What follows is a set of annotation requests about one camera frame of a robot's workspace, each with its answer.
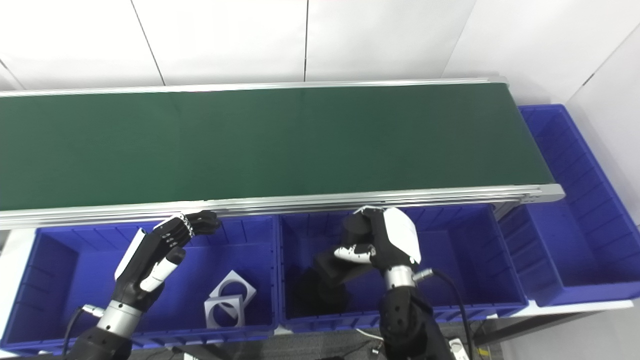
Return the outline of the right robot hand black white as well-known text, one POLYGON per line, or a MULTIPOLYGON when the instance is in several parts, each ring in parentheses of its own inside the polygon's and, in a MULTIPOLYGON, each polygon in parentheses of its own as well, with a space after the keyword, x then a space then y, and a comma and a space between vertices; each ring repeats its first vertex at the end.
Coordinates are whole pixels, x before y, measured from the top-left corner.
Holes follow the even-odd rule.
POLYGON ((343 220, 341 243, 333 255, 382 272, 396 267, 416 271, 422 261, 418 231, 410 217, 397 207, 370 205, 343 220))

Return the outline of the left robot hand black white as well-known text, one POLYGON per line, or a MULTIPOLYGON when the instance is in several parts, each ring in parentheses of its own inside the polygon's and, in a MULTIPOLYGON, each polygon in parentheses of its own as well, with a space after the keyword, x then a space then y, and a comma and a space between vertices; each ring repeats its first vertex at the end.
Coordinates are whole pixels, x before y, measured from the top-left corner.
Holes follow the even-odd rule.
POLYGON ((196 236, 212 235, 222 222, 213 210, 176 213, 153 230, 140 229, 134 236, 115 273, 111 300, 147 312, 164 289, 164 279, 152 275, 165 264, 174 271, 185 259, 185 246, 196 236))

